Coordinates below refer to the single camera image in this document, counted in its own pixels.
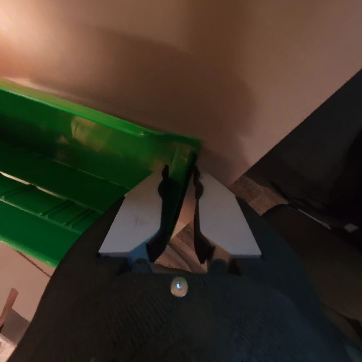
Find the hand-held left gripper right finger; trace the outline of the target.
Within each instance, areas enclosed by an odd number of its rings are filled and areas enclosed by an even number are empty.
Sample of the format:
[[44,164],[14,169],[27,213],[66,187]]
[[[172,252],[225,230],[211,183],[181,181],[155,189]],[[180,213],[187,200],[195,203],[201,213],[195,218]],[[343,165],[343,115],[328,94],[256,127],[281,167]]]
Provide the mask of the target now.
[[194,248],[202,264],[258,259],[262,252],[236,196],[206,171],[195,167]]

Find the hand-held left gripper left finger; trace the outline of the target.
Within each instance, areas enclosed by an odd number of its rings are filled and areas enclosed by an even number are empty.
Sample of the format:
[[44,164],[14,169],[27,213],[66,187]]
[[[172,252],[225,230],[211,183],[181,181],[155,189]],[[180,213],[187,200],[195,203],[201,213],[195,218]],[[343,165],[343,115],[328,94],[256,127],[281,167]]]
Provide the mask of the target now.
[[164,165],[132,188],[113,220],[98,251],[101,257],[138,259],[152,262],[165,240],[163,208],[169,181],[169,166]]

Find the green plastic bin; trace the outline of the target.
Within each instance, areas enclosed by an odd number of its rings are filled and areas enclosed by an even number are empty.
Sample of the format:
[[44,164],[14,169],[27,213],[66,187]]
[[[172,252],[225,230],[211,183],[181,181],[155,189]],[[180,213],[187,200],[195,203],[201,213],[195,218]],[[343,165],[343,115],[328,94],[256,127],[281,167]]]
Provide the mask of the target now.
[[1,80],[1,242],[56,267],[116,201],[167,165],[166,246],[200,149],[198,138]]

